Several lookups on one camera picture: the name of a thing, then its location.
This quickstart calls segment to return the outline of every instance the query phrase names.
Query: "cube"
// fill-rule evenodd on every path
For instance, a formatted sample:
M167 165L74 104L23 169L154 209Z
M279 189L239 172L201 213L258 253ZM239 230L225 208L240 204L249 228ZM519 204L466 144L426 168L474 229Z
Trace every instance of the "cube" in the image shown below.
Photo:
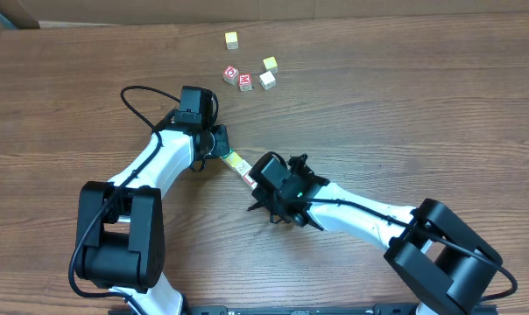
M242 91L251 91L253 89L250 73L239 74L239 89Z
M270 71L261 74L259 78L261 79L261 84L265 90L276 85L276 79L274 79L274 75L272 75L272 72Z
M239 70L235 69L232 66L228 66L223 71L223 79L229 84L236 84L238 75L239 75Z
M264 68L266 69L266 71L270 71L273 74L279 71L279 65L276 63L276 59L274 59L274 57L269 57L267 59L264 59L263 62L264 62Z
M239 48L239 42L237 42L237 32L226 33L226 46L228 49L237 49Z

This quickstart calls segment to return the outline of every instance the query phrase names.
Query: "stack of blocks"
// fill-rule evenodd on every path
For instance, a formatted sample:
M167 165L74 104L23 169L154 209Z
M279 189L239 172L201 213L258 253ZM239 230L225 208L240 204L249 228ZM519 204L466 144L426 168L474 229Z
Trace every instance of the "stack of blocks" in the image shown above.
M236 31L226 33L226 46L228 49L239 48ZM279 65L276 63L276 59L274 57L264 59L263 62L266 72L259 75L259 79L264 90L267 90L276 86L276 79L272 74L276 74L279 71ZM251 91L253 89L250 73L239 74L239 70L235 69L233 66L228 66L225 69L223 72L223 79L232 85L236 84L237 81L241 91Z

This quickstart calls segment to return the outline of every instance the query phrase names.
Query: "wooden table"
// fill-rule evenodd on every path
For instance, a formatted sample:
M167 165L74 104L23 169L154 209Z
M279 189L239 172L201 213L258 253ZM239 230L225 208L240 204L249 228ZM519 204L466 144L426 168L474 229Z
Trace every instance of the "wooden table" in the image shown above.
M239 49L226 50L227 31L238 31ZM264 91L257 75L272 55L278 85ZM256 89L224 82L227 65L251 72ZM529 314L529 14L5 32L0 313L123 305L77 297L67 265L81 186L120 172L148 142L118 96L136 84L215 91L219 123L251 163L270 150L305 152L317 174L353 193L445 202L518 278L501 313ZM152 121L176 106L144 91L129 97ZM253 202L221 161L185 171L166 195L165 273L193 305L415 300L370 244L269 224L268 213L245 211ZM489 291L507 285L497 276Z

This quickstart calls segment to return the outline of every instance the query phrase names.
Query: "wood grain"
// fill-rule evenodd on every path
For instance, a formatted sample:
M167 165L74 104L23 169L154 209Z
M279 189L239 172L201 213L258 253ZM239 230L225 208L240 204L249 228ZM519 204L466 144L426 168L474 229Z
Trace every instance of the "wood grain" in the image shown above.
M238 50L225 49L229 30ZM222 80L227 65L258 75L272 55L271 90L241 93ZM77 297L66 273L81 186L121 171L148 142L118 97L133 84L213 90L232 147L252 163L269 150L305 152L316 173L354 193L445 202L518 278L501 313L529 314L529 14L5 32L0 313L122 306ZM176 106L142 91L129 97L153 121ZM245 212L252 202L220 161L181 174L165 197L165 273L192 304L415 299L371 245L268 224L267 213ZM489 291L506 286L497 276Z

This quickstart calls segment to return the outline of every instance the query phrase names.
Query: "tabletop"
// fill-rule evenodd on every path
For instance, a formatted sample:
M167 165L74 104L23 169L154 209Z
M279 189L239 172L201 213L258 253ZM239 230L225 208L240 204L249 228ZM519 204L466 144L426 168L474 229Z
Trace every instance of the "tabletop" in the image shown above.
M237 31L227 50L224 33ZM257 82L263 59L277 86ZM255 89L222 79L229 65ZM0 40L0 313L105 313L68 285L77 202L147 145L129 85L214 91L254 164L302 153L318 175L397 205L444 202L504 258L529 314L529 13L5 31ZM177 104L130 91L153 122ZM163 199L165 274L192 305L415 301L383 252L345 233L272 225L220 160ZM91 284L79 282L85 289ZM498 275L488 292L507 289Z

